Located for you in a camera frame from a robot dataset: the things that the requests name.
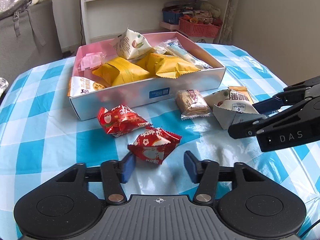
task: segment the pink snack package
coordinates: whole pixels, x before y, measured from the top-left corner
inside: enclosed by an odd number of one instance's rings
[[[88,53],[81,59],[79,70],[95,69],[104,63],[105,57],[103,52]]]

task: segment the white wall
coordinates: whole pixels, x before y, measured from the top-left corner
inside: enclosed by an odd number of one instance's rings
[[[52,3],[61,48],[80,44],[80,0],[52,0]]]
[[[288,85],[320,75],[320,0],[239,0],[233,44]]]

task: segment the curtain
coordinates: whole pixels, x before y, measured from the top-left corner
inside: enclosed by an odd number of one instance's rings
[[[226,17],[221,29],[219,44],[231,45],[232,43],[232,28],[236,17],[237,6],[238,0],[229,0],[226,10]]]

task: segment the plastic tablecloth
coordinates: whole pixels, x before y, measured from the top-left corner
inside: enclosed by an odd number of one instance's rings
[[[268,68],[247,52],[234,47],[199,44],[226,67],[218,89],[247,86],[253,100],[266,99],[286,86]],[[15,240],[21,233],[14,221],[17,200],[41,183],[77,162],[100,165],[109,159],[122,159],[139,129],[119,138],[104,133],[97,119],[79,121],[67,97],[74,57],[35,67],[21,74],[12,84],[0,107],[0,238]],[[303,232],[320,217],[319,143],[265,152],[255,137],[234,140],[222,130],[215,117],[182,121],[174,99],[134,108],[154,127],[183,136],[162,165],[137,160],[127,184],[131,194],[188,194],[193,184],[183,167],[183,154],[192,151],[198,159],[211,159],[223,166],[245,162],[297,194],[306,204]],[[101,183],[90,183],[89,190],[103,197]],[[217,197],[230,190],[230,183],[220,183]],[[320,237],[316,226],[306,239]]]

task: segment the gray ribbed plate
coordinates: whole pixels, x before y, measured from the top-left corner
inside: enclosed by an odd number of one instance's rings
[[[132,199],[122,206],[108,207],[93,228],[70,238],[70,240],[102,239],[249,240],[227,228],[212,208],[195,205],[183,195],[133,195]],[[299,238],[292,235],[286,239]]]

